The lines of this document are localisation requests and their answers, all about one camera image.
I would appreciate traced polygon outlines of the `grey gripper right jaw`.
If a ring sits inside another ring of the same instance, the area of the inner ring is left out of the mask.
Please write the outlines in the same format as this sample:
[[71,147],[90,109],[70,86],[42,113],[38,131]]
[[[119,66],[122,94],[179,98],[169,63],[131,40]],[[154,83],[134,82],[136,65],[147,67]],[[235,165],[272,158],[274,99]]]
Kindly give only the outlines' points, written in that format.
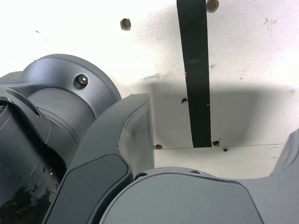
[[231,180],[158,170],[127,186],[102,224],[296,224],[299,133],[290,134],[267,177]]

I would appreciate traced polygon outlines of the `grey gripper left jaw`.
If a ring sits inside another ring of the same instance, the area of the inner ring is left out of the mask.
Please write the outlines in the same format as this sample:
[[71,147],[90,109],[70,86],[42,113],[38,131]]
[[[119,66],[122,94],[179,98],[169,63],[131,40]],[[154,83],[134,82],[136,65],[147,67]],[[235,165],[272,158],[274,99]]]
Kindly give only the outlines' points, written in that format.
[[138,173],[154,168],[150,97],[132,94],[104,111],[83,137],[46,224],[97,224]]

